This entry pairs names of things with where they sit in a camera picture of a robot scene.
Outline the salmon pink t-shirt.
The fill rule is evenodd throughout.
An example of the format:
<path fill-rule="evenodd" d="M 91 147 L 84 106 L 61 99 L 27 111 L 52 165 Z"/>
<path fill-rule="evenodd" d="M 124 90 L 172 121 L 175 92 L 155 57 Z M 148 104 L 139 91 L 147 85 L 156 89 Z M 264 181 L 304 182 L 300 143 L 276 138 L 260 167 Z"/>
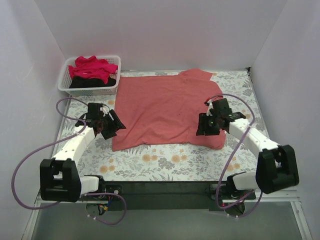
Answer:
<path fill-rule="evenodd" d="M 222 149 L 226 134 L 197 136 L 199 114 L 208 97 L 222 93 L 212 73 L 193 68 L 176 75 L 121 77 L 114 110 L 125 129 L 112 139 L 112 150 L 143 144 L 192 144 Z"/>

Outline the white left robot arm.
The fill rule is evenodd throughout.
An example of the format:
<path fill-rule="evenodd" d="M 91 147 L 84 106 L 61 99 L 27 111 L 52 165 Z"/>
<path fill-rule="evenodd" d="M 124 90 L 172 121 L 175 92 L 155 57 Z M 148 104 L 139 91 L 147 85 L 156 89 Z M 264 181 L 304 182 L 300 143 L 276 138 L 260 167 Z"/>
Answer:
<path fill-rule="evenodd" d="M 45 201 L 77 202 L 90 193 L 105 192 L 100 175 L 80 176 L 78 163 L 89 144 L 101 135 L 105 140 L 126 129 L 116 112 L 103 103 L 90 102 L 75 123 L 73 134 L 51 159 L 39 166 L 40 196 Z"/>

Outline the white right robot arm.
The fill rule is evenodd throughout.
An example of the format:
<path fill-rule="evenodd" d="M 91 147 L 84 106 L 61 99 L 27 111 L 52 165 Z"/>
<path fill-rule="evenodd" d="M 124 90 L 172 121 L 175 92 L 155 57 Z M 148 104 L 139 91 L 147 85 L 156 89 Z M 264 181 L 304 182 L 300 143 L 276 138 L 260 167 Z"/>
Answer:
<path fill-rule="evenodd" d="M 227 99 L 209 99 L 208 110 L 199 114 L 198 136 L 214 136 L 224 130 L 241 141 L 257 158 L 255 171 L 228 176 L 226 185 L 233 191 L 261 190 L 265 194 L 299 184 L 294 149 L 270 140 L 252 127 L 240 112 L 233 112 Z"/>

